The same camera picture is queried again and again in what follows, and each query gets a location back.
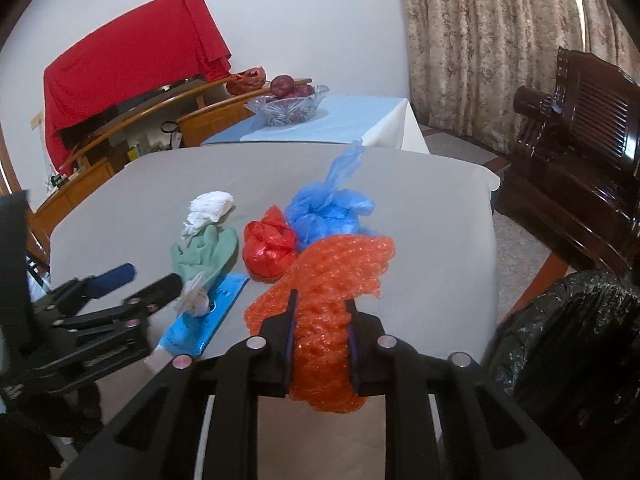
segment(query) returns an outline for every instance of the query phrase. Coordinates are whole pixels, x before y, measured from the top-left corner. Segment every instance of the table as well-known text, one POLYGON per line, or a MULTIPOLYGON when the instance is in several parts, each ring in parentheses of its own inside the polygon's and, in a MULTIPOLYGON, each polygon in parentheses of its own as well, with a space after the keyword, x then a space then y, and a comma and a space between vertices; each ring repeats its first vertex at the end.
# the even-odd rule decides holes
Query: table
POLYGON ((348 144, 354 139, 362 139, 365 146, 429 153, 407 99, 353 95, 329 95, 305 123, 265 126, 263 118, 252 116, 203 144, 256 140, 348 144))
MULTIPOLYGON (((171 271, 169 247, 179 239, 190 199, 210 190, 231 192, 236 209, 225 225, 242 232, 273 203, 284 207, 301 186, 324 179, 343 150, 336 144, 244 142, 144 156, 87 197, 53 231, 52 282, 60 285, 131 262, 138 270, 136 280, 85 311, 113 306, 171 271)), ((359 309, 379 316, 388 333, 422 353, 444 358, 460 350, 479 360, 496 323, 490 196, 498 184, 482 166, 367 148, 348 186, 375 200, 366 223, 391 236, 397 254, 382 276, 382 298, 362 297, 359 309)), ((234 271, 243 270, 239 260, 234 271)), ((221 354, 247 337, 242 313, 267 288, 257 282, 245 286, 205 356, 221 354)), ((164 309, 151 318, 153 343, 172 314, 164 309)), ((115 390, 142 387, 130 369, 120 383, 117 377, 109 378, 115 390)), ((261 399, 260 478, 381 479, 383 428, 383 399, 371 399, 349 415, 314 412, 287 399, 261 399)))

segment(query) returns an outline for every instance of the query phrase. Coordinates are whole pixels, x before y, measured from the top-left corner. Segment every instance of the black plastic bag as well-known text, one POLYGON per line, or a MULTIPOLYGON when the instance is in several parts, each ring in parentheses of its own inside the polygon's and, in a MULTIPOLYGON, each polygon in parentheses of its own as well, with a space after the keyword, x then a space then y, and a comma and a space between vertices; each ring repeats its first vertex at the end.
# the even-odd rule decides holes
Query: black plastic bag
POLYGON ((505 320, 484 365, 585 480, 640 478, 638 288, 571 274, 505 320))

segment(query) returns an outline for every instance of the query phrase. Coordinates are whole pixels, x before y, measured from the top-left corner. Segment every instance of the curtain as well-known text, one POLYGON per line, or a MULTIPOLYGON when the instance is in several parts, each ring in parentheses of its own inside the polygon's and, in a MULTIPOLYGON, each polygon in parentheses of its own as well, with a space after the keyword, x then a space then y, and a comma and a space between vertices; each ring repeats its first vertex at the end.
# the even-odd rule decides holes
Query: curtain
POLYGON ((640 82, 640 52, 607 0, 582 0, 585 51, 618 65, 640 82))
POLYGON ((551 93, 558 46, 582 49, 576 0, 404 0, 412 105, 422 124, 514 143, 521 85, 551 93))

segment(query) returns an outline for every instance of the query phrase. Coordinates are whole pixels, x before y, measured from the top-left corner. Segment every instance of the orange bubble wrap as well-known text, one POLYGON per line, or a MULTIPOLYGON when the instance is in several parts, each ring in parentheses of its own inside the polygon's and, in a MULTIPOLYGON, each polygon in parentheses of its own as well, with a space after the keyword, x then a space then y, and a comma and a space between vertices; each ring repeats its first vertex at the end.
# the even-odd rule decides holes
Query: orange bubble wrap
POLYGON ((359 410, 364 399, 349 380, 344 301, 380 296, 380 274, 396 254, 391 238, 334 235, 310 245, 285 275, 244 313, 252 335, 265 318, 282 314, 292 288, 298 290, 290 396, 321 412, 359 410))

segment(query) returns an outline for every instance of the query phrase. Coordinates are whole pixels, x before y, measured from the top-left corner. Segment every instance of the glass bowl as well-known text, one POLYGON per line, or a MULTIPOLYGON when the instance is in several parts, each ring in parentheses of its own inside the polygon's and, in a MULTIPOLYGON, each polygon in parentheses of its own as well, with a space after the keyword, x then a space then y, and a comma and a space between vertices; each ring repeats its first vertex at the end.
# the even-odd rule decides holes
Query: glass bowl
POLYGON ((314 90, 316 93, 307 97, 276 100, 272 100, 273 95, 267 94, 252 99, 244 106, 254 114, 262 116, 267 126, 304 123, 316 114, 320 102, 329 92, 329 87, 318 85, 314 86, 314 90))

